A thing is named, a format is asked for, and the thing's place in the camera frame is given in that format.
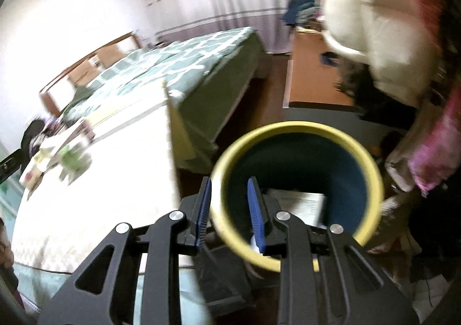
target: bed headboard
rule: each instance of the bed headboard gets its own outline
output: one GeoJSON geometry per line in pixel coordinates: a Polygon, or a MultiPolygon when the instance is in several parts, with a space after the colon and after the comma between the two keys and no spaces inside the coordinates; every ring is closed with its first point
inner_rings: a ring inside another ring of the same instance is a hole
{"type": "Polygon", "coordinates": [[[40,90],[40,99],[49,113],[58,117],[73,98],[76,86],[91,82],[104,69],[126,56],[128,51],[142,48],[134,33],[127,33],[99,47],[56,76],[40,90]]]}

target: wooden headboard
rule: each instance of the wooden headboard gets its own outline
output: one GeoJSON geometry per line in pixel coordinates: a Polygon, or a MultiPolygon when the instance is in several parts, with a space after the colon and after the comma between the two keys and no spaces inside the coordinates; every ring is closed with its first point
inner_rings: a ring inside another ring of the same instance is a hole
{"type": "Polygon", "coordinates": [[[83,77],[78,79],[69,77],[70,73],[72,73],[78,66],[84,64],[85,62],[89,62],[90,59],[101,55],[104,50],[109,49],[109,47],[114,46],[122,41],[132,42],[132,46],[134,49],[142,48],[142,44],[140,40],[136,37],[134,33],[127,33],[119,38],[112,40],[111,42],[99,47],[98,49],[94,50],[93,52],[87,54],[85,57],[78,60],[76,63],[72,64],[64,71],[62,71],[58,76],[56,76],[52,81],[50,81],[45,87],[40,90],[40,99],[43,102],[45,108],[50,112],[52,115],[58,117],[61,115],[62,109],[59,108],[55,99],[52,97],[52,89],[56,87],[60,82],[71,82],[76,86],[80,86],[84,83],[83,77]]]}

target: wooden floor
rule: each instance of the wooden floor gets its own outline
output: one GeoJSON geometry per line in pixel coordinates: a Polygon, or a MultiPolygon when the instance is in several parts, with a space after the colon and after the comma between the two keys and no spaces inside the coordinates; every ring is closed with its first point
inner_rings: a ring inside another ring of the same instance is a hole
{"type": "MultiPolygon", "coordinates": [[[[282,104],[288,59],[286,55],[272,56],[269,76],[265,79],[251,80],[240,104],[216,139],[219,149],[214,157],[215,162],[225,149],[241,136],[258,127],[283,121],[282,104]]],[[[203,175],[179,170],[178,178],[179,191],[184,198],[198,192],[203,175]]]]}

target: white wall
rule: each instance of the white wall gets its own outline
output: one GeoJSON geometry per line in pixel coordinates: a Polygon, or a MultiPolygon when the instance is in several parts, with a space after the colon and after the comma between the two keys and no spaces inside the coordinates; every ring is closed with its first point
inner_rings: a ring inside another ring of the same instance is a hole
{"type": "Polygon", "coordinates": [[[38,92],[89,52],[125,33],[152,34],[146,0],[9,0],[0,8],[0,137],[19,148],[45,113],[38,92]]]}

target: yellow-rimmed trash bin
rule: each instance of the yellow-rimmed trash bin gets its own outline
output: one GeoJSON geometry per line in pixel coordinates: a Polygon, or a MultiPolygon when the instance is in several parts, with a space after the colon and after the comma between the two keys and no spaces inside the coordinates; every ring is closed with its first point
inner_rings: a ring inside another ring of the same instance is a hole
{"type": "Polygon", "coordinates": [[[261,188],[326,196],[324,223],[340,224],[361,244],[380,220],[383,185],[368,151],[333,127],[314,122],[274,123],[235,141],[211,173],[211,219],[237,255],[258,267],[280,271],[280,261],[250,247],[253,235],[247,181],[261,188]]]}

